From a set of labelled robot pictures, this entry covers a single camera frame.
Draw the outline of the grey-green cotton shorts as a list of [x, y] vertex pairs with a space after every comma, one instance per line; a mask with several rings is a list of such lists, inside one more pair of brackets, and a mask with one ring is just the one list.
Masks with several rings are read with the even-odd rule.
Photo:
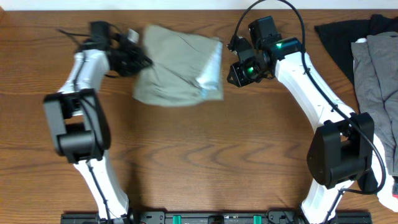
[[139, 74], [133, 91], [136, 100], [181, 107], [224, 98], [219, 38], [151, 25], [144, 29], [142, 43], [152, 65]]

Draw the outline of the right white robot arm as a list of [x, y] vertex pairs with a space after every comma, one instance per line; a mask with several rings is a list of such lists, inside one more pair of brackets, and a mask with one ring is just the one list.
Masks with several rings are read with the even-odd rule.
[[367, 212], [338, 212], [337, 206], [352, 184], [367, 179], [372, 163], [383, 164], [376, 146], [374, 121], [342, 103], [312, 68], [304, 46], [296, 38], [272, 35], [254, 42], [233, 36], [228, 49], [238, 56], [228, 81], [238, 87], [275, 78], [293, 95], [314, 135], [307, 154], [313, 178], [297, 211], [269, 211], [266, 223], [371, 223]]

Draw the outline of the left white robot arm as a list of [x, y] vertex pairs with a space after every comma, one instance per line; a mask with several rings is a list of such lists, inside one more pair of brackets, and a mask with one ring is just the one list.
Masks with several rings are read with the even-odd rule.
[[84, 178], [97, 206], [91, 223], [133, 223], [129, 197], [109, 158], [111, 132], [97, 92], [110, 71], [121, 77], [139, 73], [152, 61], [129, 40], [114, 48], [109, 41], [82, 43], [58, 92], [44, 98], [50, 136], [58, 155]]

